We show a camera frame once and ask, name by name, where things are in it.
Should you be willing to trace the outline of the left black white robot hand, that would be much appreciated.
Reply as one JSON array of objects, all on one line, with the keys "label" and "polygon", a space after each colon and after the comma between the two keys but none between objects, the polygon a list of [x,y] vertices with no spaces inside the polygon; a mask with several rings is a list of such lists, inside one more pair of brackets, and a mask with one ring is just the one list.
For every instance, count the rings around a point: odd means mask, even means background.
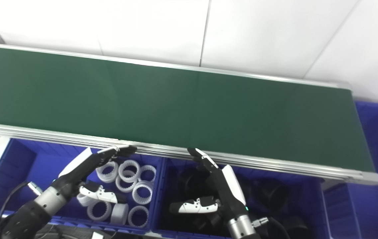
[{"label": "left black white robot hand", "polygon": [[137,151],[136,146],[116,145],[90,154],[67,174],[58,177],[51,183],[35,202],[46,211],[55,215],[72,197],[76,197],[83,189],[88,197],[110,203],[126,203],[124,196],[113,192],[106,192],[102,186],[88,183],[87,177],[98,167],[106,165],[119,156],[131,156]]}]

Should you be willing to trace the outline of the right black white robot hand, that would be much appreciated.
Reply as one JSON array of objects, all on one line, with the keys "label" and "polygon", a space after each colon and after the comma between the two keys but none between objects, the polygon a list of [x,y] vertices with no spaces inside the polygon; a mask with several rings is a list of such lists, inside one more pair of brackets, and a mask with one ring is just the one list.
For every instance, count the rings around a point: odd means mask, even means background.
[{"label": "right black white robot hand", "polygon": [[213,196],[174,202],[169,206],[173,214],[218,213],[225,221],[233,239],[260,239],[249,218],[246,199],[230,165],[219,168],[216,162],[198,148],[187,148],[193,161],[201,163],[212,178],[212,185],[218,193]]}]

